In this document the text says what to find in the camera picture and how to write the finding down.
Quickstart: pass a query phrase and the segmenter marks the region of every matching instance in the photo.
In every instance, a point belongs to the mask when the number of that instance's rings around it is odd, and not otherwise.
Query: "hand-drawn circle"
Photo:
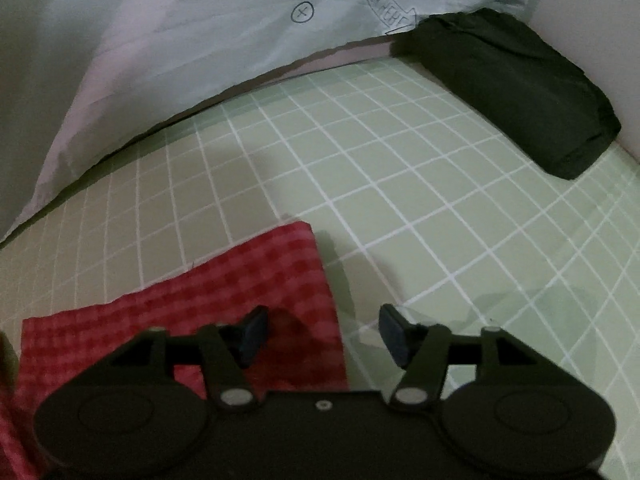
[[[316,13],[311,2],[300,2],[291,11],[291,21],[294,23],[306,23]]]

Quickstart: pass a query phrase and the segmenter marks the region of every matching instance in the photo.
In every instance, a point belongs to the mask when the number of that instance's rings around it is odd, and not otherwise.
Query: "white plastic sheet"
[[[527,0],[0,0],[0,239],[103,156],[223,90],[429,14]]]

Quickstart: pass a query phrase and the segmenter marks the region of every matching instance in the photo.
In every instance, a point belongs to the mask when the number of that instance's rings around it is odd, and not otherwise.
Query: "dark green fabric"
[[[620,131],[603,92],[510,14],[430,16],[405,40],[425,68],[547,173],[576,178]]]

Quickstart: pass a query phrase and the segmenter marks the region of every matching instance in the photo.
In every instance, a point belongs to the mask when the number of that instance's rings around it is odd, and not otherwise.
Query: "grid pattern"
[[[14,348],[25,317],[111,301],[299,218],[353,388],[401,375],[382,303],[461,333],[500,324],[612,403],[604,473],[638,478],[640,171],[616,144],[556,179],[417,66],[384,59],[257,89],[103,166],[0,250]],[[451,370],[447,393],[472,373]]]

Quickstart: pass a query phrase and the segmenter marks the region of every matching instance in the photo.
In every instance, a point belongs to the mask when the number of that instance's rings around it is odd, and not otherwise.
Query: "checkered napkin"
[[[246,371],[258,394],[347,389],[316,242],[308,224],[295,222],[111,303],[25,320],[16,390],[12,398],[0,396],[0,478],[38,477],[42,464],[24,431],[37,406],[138,332],[164,326],[171,335],[190,334],[207,323],[235,323],[258,304],[270,318],[267,345]],[[195,367],[177,367],[175,377],[204,396]]]

